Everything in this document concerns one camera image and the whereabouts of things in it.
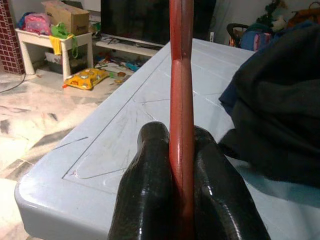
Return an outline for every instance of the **cardboard box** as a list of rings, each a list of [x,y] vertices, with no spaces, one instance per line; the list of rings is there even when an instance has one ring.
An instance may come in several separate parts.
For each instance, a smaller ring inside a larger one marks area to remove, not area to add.
[[[69,33],[81,35],[88,33],[89,12],[61,1],[45,1],[42,3],[51,23],[64,23]]]

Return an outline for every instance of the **yellow cloth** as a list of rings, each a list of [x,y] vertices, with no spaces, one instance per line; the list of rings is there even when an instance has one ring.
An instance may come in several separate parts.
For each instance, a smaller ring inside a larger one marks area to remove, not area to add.
[[[74,35],[69,34],[66,39],[71,39]],[[61,39],[55,36],[49,36],[54,55],[61,55]]]

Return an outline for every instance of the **black cable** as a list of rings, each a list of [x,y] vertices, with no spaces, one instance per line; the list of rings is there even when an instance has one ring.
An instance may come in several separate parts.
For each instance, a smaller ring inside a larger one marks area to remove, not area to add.
[[[18,85],[14,86],[14,87],[11,87],[11,88],[9,88],[9,89],[7,89],[7,90],[4,90],[4,91],[0,91],[0,94],[19,87],[19,86],[25,81],[25,79],[26,79],[26,74],[24,74],[22,81],[21,81]]]

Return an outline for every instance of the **red stick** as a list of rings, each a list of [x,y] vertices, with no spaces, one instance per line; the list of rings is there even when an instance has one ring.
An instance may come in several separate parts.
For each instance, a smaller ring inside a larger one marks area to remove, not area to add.
[[[177,238],[194,239],[194,112],[191,74],[193,0],[170,0],[169,158],[177,186]]]

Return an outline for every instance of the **red brick wall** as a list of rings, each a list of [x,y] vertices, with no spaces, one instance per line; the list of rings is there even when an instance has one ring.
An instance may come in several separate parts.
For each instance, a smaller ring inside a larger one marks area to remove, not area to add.
[[[0,58],[6,72],[25,72],[8,0],[0,0]]]

